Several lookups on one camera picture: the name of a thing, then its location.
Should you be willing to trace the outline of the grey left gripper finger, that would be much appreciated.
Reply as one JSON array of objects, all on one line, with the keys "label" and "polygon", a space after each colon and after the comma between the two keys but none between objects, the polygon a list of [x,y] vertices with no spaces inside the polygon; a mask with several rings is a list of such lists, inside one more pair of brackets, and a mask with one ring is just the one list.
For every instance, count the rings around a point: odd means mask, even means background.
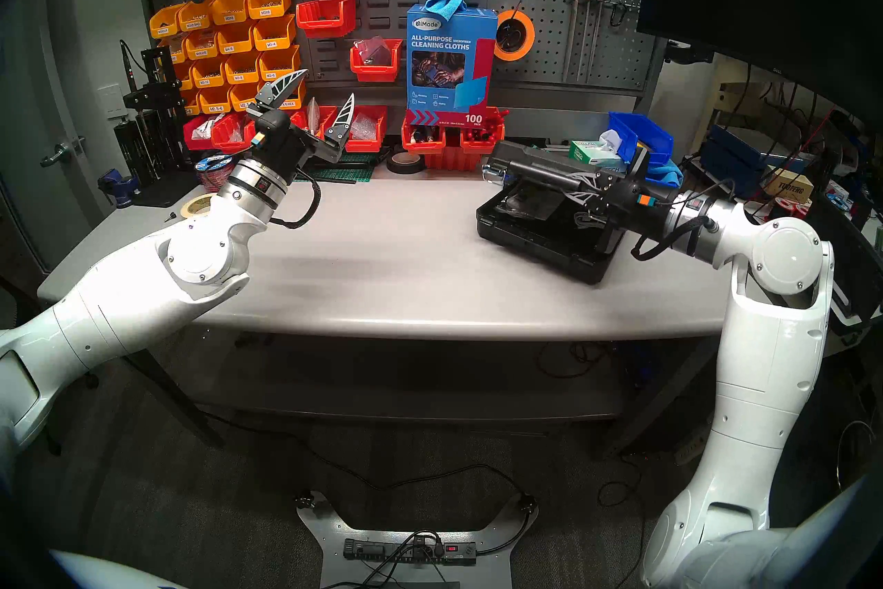
[{"label": "grey left gripper finger", "polygon": [[345,147],[350,139],[354,114],[355,94],[352,92],[346,102],[338,108],[334,121],[325,126],[325,142],[331,147]]},{"label": "grey left gripper finger", "polygon": [[257,94],[257,110],[267,112],[287,106],[287,100],[298,97],[299,89],[308,75],[309,70],[301,69],[266,82]]}]

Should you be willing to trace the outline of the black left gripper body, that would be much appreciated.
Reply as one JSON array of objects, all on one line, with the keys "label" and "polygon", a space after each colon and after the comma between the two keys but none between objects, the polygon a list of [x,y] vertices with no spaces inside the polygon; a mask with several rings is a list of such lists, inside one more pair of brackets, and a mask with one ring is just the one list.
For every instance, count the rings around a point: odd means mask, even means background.
[{"label": "black left gripper body", "polygon": [[331,147],[325,142],[324,132],[319,138],[309,130],[293,126],[290,116],[282,110],[260,112],[255,105],[250,105],[248,116],[255,128],[252,158],[285,182],[292,182],[311,158],[335,164],[344,153],[342,147]]}]

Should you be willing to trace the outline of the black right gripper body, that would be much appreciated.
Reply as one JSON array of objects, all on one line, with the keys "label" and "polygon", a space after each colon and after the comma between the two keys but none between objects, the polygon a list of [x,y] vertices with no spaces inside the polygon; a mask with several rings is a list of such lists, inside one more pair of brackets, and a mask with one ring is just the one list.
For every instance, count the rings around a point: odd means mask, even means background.
[{"label": "black right gripper body", "polygon": [[623,178],[615,179],[604,196],[606,226],[632,232],[664,232],[668,187],[650,180],[650,152],[639,147]]}]

